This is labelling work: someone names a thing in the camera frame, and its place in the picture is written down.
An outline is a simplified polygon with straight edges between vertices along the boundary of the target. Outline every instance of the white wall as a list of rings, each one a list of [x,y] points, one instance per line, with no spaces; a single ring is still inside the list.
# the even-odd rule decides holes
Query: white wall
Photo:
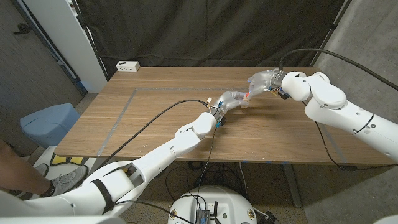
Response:
[[[99,93],[105,75],[72,9],[66,1],[24,0],[30,11],[80,77],[89,93]]]

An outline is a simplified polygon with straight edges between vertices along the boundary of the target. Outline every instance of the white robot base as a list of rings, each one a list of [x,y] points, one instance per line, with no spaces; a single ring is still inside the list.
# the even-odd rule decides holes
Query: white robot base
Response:
[[[190,194],[196,195],[198,189],[192,189],[185,193],[176,200],[170,212],[182,218],[195,222],[197,200],[196,197],[184,197]],[[205,199],[207,207],[205,209],[205,202],[199,198],[201,211],[199,213],[206,213],[208,210],[207,218],[201,218],[197,223],[242,223],[242,224],[255,224],[257,223],[256,214],[253,206],[242,195],[226,187],[207,185],[200,187],[199,196]],[[168,224],[185,224],[186,222],[169,215]]]

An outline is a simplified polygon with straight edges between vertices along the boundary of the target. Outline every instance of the sneaker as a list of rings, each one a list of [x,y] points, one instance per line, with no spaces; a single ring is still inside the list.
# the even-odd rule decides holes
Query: sneaker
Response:
[[[47,164],[40,164],[35,168],[40,174],[42,174],[43,177],[45,177],[49,172],[49,165]]]
[[[40,164],[37,167],[35,167],[35,169],[43,176],[45,177],[47,175],[47,173],[49,172],[49,165],[47,164]],[[22,200],[28,200],[30,199],[33,194],[30,193],[28,194],[28,192],[23,192],[21,190],[10,190],[9,191],[10,194],[19,197]]]
[[[57,196],[78,187],[87,177],[88,167],[80,166],[69,174],[52,179],[51,182],[55,187],[54,194]]]

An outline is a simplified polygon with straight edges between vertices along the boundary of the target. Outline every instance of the gray shoe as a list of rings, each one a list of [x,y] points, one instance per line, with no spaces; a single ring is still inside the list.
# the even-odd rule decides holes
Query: gray shoe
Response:
[[[69,174],[52,179],[51,182],[55,187],[54,194],[52,196],[63,194],[75,187],[78,187],[86,179],[87,174],[88,167],[83,165]]]
[[[47,164],[40,164],[37,167],[35,167],[35,169],[42,174],[43,177],[45,177],[47,175],[47,173],[49,172],[49,165]]]

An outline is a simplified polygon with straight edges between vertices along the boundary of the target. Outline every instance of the wooden table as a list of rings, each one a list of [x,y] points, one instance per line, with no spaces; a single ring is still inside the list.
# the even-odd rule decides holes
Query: wooden table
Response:
[[[106,157],[150,119],[185,99],[213,102],[225,91],[248,90],[247,79],[271,68],[142,67],[138,72],[116,72],[102,92],[57,146],[60,156]],[[312,75],[317,68],[285,68]],[[117,154],[133,159],[174,137],[178,128],[194,121],[206,108],[197,102],[178,105],[154,121]],[[393,164],[383,154],[351,134],[321,127],[331,156],[347,164]],[[210,133],[192,152],[178,158],[205,161]],[[247,109],[228,111],[217,130],[210,161],[331,164],[315,123],[304,105],[271,93],[254,97]]]

